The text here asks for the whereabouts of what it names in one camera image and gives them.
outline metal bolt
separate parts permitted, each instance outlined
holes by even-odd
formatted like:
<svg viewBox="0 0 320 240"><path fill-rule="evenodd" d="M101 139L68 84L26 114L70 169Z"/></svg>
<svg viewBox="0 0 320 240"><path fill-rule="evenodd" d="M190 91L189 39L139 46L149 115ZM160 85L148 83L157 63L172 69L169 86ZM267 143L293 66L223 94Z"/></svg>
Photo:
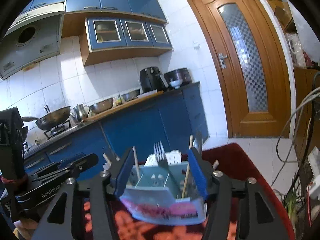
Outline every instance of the metal bolt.
<svg viewBox="0 0 320 240"><path fill-rule="evenodd" d="M222 171L214 171L213 175L216 176L216 177L222 177L223 172Z"/></svg>
<svg viewBox="0 0 320 240"><path fill-rule="evenodd" d="M255 178L248 178L248 182L250 184L256 184L257 183L257 180Z"/></svg>
<svg viewBox="0 0 320 240"><path fill-rule="evenodd" d="M75 181L76 181L76 180L75 180L74 178L68 178L68 179L66 179L66 183L67 183L68 185L74 184Z"/></svg>
<svg viewBox="0 0 320 240"><path fill-rule="evenodd" d="M101 177L106 177L106 176L108 176L109 175L109 172L108 171L101 171L100 172L100 176Z"/></svg>

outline range hood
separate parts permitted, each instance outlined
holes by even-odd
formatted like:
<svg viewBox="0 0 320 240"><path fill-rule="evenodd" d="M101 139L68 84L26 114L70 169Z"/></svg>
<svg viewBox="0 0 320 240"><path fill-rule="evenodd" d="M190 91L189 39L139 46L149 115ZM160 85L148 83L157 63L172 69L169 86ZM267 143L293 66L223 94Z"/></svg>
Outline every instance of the range hood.
<svg viewBox="0 0 320 240"><path fill-rule="evenodd" d="M0 78L60 53L63 3L19 15L0 43Z"/></svg>

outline black air fryer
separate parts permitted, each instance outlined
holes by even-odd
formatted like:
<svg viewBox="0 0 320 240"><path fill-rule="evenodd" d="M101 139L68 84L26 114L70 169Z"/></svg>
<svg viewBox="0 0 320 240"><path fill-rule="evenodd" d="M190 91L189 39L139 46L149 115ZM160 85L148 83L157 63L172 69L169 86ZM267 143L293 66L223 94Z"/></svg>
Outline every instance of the black air fryer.
<svg viewBox="0 0 320 240"><path fill-rule="evenodd" d="M159 68L155 66L147 67L140 71L140 82L143 93L156 89L161 91L168 88L168 83L163 74Z"/></svg>

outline tiled floor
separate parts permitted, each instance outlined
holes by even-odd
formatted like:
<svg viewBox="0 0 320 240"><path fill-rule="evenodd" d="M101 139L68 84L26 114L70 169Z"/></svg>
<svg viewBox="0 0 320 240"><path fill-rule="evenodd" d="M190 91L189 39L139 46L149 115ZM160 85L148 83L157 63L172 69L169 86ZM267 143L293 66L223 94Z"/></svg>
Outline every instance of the tiled floor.
<svg viewBox="0 0 320 240"><path fill-rule="evenodd" d="M278 152L279 156L285 160L291 145L291 139L281 139ZM278 171L282 166L282 162L276 155L277 138L221 138L210 137L204 144L203 149L211 149L221 145L237 143L247 153L251 161L266 179L269 185L275 179ZM291 150L289 161L296 161L294 149ZM273 189L277 189L281 193L287 193L292 178L298 170L297 163L287 163L276 180Z"/></svg>

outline glass cabinet door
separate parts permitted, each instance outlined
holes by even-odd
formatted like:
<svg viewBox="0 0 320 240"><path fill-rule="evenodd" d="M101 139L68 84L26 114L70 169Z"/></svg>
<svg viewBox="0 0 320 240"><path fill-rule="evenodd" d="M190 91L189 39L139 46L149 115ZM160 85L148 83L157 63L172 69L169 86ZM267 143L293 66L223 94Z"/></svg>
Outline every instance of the glass cabinet door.
<svg viewBox="0 0 320 240"><path fill-rule="evenodd" d="M88 19L92 49L126 46L119 19Z"/></svg>
<svg viewBox="0 0 320 240"><path fill-rule="evenodd" d="M147 24L155 47L172 47L163 25Z"/></svg>
<svg viewBox="0 0 320 240"><path fill-rule="evenodd" d="M152 46L145 22L121 20L128 46Z"/></svg>

